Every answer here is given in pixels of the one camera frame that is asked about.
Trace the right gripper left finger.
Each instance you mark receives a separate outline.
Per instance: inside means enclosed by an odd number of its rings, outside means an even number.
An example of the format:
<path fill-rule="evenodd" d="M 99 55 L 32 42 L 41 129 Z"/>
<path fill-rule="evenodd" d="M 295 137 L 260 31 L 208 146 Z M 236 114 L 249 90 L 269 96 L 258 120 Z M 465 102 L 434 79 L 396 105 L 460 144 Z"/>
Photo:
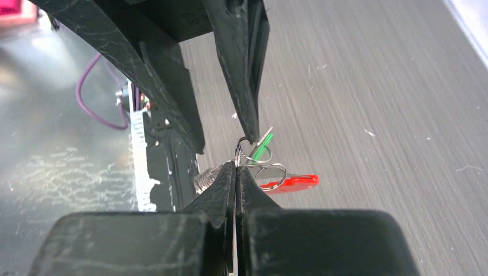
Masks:
<path fill-rule="evenodd" d="M 236 166 L 178 212 L 78 212 L 49 231 L 29 275 L 228 275 Z"/>

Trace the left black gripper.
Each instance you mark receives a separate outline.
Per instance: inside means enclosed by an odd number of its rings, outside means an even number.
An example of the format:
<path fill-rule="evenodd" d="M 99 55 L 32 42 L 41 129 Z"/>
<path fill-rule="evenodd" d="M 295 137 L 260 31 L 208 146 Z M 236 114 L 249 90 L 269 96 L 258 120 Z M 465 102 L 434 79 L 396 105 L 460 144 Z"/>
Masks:
<path fill-rule="evenodd" d="M 270 24 L 263 1 L 34 1 L 107 58 L 164 113 L 187 146 L 205 147 L 179 42 L 214 32 L 248 141 L 260 138 L 258 93 Z"/>

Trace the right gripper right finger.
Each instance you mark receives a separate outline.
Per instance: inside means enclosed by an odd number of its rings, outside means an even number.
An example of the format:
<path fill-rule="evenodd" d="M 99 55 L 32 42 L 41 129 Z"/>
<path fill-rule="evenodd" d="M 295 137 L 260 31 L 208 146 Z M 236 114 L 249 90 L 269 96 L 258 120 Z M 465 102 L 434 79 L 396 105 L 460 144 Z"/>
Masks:
<path fill-rule="evenodd" d="M 237 169 L 239 275 L 418 275 L 392 215 L 371 209 L 284 209 Z"/>

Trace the red handled metal keyring holder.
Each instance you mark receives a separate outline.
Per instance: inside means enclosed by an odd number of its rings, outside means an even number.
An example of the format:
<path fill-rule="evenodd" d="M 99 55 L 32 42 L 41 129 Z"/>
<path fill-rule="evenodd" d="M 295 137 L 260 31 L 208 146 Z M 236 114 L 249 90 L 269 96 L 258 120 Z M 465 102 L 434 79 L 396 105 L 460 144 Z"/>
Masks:
<path fill-rule="evenodd" d="M 265 164 L 246 164 L 246 155 L 242 144 L 247 138 L 239 139 L 236 146 L 235 161 L 238 165 L 246 167 L 257 186 L 267 194 L 284 194 L 308 190 L 319 184 L 319 176 L 315 174 L 292 174 L 288 172 L 285 165 L 272 163 L 271 160 Z M 261 159 L 268 159 L 265 152 Z"/>

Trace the key with green tag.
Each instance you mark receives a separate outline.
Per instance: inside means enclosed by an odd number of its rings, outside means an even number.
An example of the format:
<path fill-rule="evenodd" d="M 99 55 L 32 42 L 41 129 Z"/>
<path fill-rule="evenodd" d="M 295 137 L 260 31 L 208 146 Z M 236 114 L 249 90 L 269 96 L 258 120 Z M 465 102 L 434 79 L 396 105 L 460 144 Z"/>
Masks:
<path fill-rule="evenodd" d="M 246 157 L 246 164 L 265 164 L 270 162 L 272 158 L 272 153 L 268 147 L 272 137 L 273 137 L 273 127 L 270 126 L 269 129 L 265 132 L 262 138 L 259 139 L 257 144 L 252 149 L 251 153 L 248 154 Z M 264 156 L 264 153 L 267 152 L 269 158 L 268 159 L 261 159 Z"/>

